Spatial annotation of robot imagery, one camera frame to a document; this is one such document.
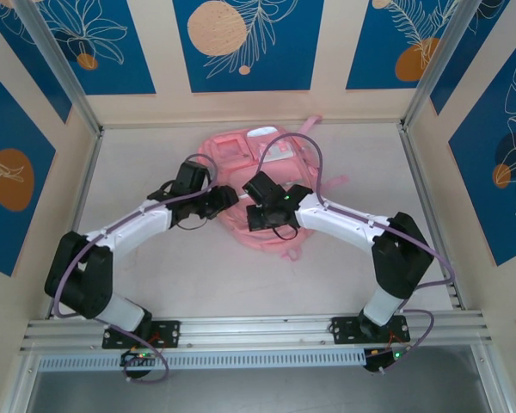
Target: orange circle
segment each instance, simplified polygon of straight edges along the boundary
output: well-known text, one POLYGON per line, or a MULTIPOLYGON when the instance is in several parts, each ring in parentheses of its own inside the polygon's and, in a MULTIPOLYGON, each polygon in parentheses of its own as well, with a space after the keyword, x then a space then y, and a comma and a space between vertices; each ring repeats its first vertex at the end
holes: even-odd
POLYGON ((31 161, 17 149, 2 149, 0 151, 0 205, 18 213, 28 206, 33 197, 33 191, 34 171, 31 161))
POLYGON ((77 63, 87 71, 94 71, 97 69, 97 60, 91 54, 80 53, 77 56, 77 63))
POLYGON ((439 39, 430 38, 423 40, 420 45, 412 45, 409 49, 401 54, 396 63, 396 76, 402 82, 416 82, 421 80, 427 63, 433 55, 434 50, 438 47, 439 39))
POLYGON ((247 39, 247 25, 233 6, 220 1, 202 3, 187 20, 189 39, 207 56, 233 53, 247 39))
POLYGON ((388 7, 390 4, 390 0, 372 0, 372 7, 375 9, 383 9, 384 7, 388 7))
POLYGON ((500 163, 495 166, 495 169, 493 170, 493 183, 497 188, 506 188, 510 183, 510 178, 510 168, 508 168, 504 163, 500 163))

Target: ventilation slot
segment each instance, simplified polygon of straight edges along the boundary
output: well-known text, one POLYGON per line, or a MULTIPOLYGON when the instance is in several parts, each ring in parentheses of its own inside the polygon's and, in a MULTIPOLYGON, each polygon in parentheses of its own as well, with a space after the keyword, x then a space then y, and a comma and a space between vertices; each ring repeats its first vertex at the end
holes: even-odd
MULTIPOLYGON (((176 352, 164 354, 172 370, 202 370, 214 368, 325 367, 363 366, 362 349, 238 351, 238 352, 176 352)), ((147 360, 132 370, 162 369, 158 360, 147 360)), ((119 354, 48 355, 40 360, 41 372, 94 372, 120 370, 119 354)))

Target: aluminum frame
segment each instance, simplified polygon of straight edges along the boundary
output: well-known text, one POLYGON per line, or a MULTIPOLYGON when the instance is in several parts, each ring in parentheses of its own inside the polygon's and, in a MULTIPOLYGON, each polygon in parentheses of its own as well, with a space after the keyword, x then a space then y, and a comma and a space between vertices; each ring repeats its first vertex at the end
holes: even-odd
POLYGON ((88 199, 89 186, 92 183, 92 177, 94 176, 95 166, 97 165, 97 159, 100 156, 101 143, 103 142, 103 131, 97 137, 90 154, 88 164, 86 165, 86 172, 84 174, 83 185, 80 188, 80 192, 77 197, 77 209, 75 210, 75 216, 73 217, 71 229, 77 231, 80 226, 80 221, 83 217, 84 206, 88 199))
POLYGON ((36 5, 31 0, 12 0, 12 3, 16 14, 33 38, 34 44, 52 69, 59 84, 71 99, 74 108, 78 110, 84 124, 97 139, 101 133, 100 122, 86 98, 83 87, 78 82, 36 5))
POLYGON ((447 66, 447 62, 449 62, 449 59, 455 52, 458 42, 463 37, 481 2, 482 0, 466 0, 461 1, 457 6, 455 14, 447 24, 447 28, 441 36, 441 41, 438 47, 436 47, 436 51, 427 68, 424 70, 411 102, 403 114, 402 124, 406 130, 412 126, 422 107, 430 98, 434 86, 447 66))
MULTIPOLYGON (((436 247, 443 249, 443 235, 439 231, 437 219, 421 173, 415 150, 410 138, 400 127, 403 148, 408 157, 409 167, 417 191, 421 199, 429 229, 436 240, 436 247)), ((95 145, 94 153, 89 162, 88 173, 84 180, 82 194, 87 194, 91 178, 95 170, 101 142, 95 145)), ((81 205, 77 206, 77 216, 83 209, 85 196, 80 197, 81 205)), ((424 345, 452 346, 470 345, 479 348, 482 356, 476 357, 478 370, 482 371, 484 389, 491 396, 490 403, 494 411, 496 406, 510 406, 505 410, 516 411, 516 399, 512 397, 512 387, 508 384, 503 369, 485 366, 496 366, 494 352, 491 349, 491 337, 480 311, 458 309, 461 306, 460 291, 457 293, 449 288, 454 306, 453 311, 435 311, 433 332, 424 345)), ((293 317, 211 317, 183 318, 178 349, 167 350, 171 354, 232 354, 237 351, 289 351, 302 354, 313 350, 373 348, 378 345, 336 346, 333 337, 327 332, 330 315, 293 316, 293 317)), ((425 331, 429 318, 419 314, 406 314, 412 340, 416 340, 425 331)), ((9 402, 3 405, 2 413, 25 413, 33 390, 34 373, 43 357, 51 354, 65 357, 79 354, 81 356, 96 356, 111 354, 110 350, 101 349, 103 326, 86 320, 35 320, 28 324, 25 338, 21 345, 21 365, 17 379, 12 387, 9 402)))

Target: metal rail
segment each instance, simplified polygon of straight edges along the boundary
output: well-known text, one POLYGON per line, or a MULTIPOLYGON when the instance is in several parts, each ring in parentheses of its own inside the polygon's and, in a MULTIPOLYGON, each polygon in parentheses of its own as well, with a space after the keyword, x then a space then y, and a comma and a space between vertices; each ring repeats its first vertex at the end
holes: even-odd
MULTIPOLYGON (((415 182, 416 192, 419 195, 419 201, 422 205, 422 211, 427 220, 428 231, 430 232, 430 236, 432 237, 433 247, 453 267, 455 267, 456 263, 449 256, 447 242, 445 241, 443 233, 439 227, 439 219, 433 206, 434 204, 432 194, 428 189, 428 185, 424 176, 424 169, 422 168, 420 158, 416 153, 413 135, 411 131, 406 131, 402 125, 398 125, 397 130, 399 132, 400 139, 402 140, 403 151, 405 152, 405 156, 407 157, 407 162, 409 165, 411 176, 413 177, 413 181, 415 182)), ((445 267, 441 266, 441 272, 446 279, 449 278, 449 273, 445 267)), ((459 284, 460 282, 457 278, 451 286, 448 286, 449 294, 451 296, 451 303, 453 304, 454 308, 466 309, 468 301, 466 299, 465 294, 463 294, 463 289, 460 287, 459 284)))
POLYGON ((434 86, 455 52, 458 42, 463 37, 481 2, 482 0, 466 0, 461 1, 457 6, 455 14, 447 24, 447 28, 441 36, 441 41, 419 81, 405 114, 403 114, 403 127, 406 130, 413 125, 422 107, 430 98, 434 86))
POLYGON ((30 0, 12 0, 12 3, 15 6, 17 16, 33 38, 40 54, 42 54, 59 84, 71 99, 73 106, 78 110, 86 127, 97 139, 101 131, 99 120, 86 98, 83 87, 78 82, 37 6, 30 0))
MULTIPOLYGON (((490 343, 480 311, 435 311, 435 324, 424 345, 451 346, 490 343)), ((333 316, 182 318, 179 347, 165 352, 299 350, 341 348, 328 332, 333 316)), ((406 314, 411 340, 425 332, 429 318, 406 314)), ((85 320, 30 322, 21 354, 115 353, 101 349, 103 326, 85 320)), ((377 348, 378 344, 348 348, 377 348)))

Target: black mounting bracket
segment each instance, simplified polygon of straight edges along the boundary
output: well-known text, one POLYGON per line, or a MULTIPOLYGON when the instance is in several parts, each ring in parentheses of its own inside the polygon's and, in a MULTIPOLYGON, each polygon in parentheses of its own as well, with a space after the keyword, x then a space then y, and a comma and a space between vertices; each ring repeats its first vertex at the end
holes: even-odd
POLYGON ((313 191, 301 185, 292 185, 288 191, 276 184, 265 172, 258 172, 243 185, 255 205, 247 206, 249 231, 261 231, 289 225, 300 227, 295 212, 300 201, 313 191))
MULTIPOLYGON (((180 326, 179 321, 151 321, 146 341, 154 348, 178 348, 180 326)), ((107 329, 103 333, 101 347, 104 349, 130 349, 135 346, 143 347, 117 330, 107 329)))
MULTIPOLYGON (((390 228, 427 245, 415 220, 406 213, 397 213, 388 220, 390 228)), ((388 231, 373 241, 372 260, 378 285, 392 297, 409 299, 430 267, 433 256, 388 231)))
MULTIPOLYGON (((47 295, 55 296, 65 270, 87 244, 86 236, 74 231, 61 237, 44 285, 47 295)), ((76 266, 72 270, 64 286, 61 303, 85 318, 96 318, 105 310, 113 295, 113 253, 108 247, 94 245, 80 262, 86 266, 84 269, 76 266)))
MULTIPOLYGON (((178 170, 177 177, 165 182, 161 187, 147 196, 148 200, 163 202, 179 196, 199 192, 205 183, 211 180, 210 172, 205 165, 193 161, 185 161, 178 170)), ((216 216, 239 201, 235 189, 229 186, 215 186, 206 194, 191 200, 179 200, 171 203, 168 209, 172 212, 170 228, 195 213, 201 219, 214 219, 216 216)))
POLYGON ((388 343, 392 336, 401 342, 410 342, 409 327, 404 316, 393 316, 383 327, 379 328, 374 337, 366 335, 360 328, 360 320, 355 317, 333 317, 329 332, 335 339, 335 344, 379 344, 388 343))

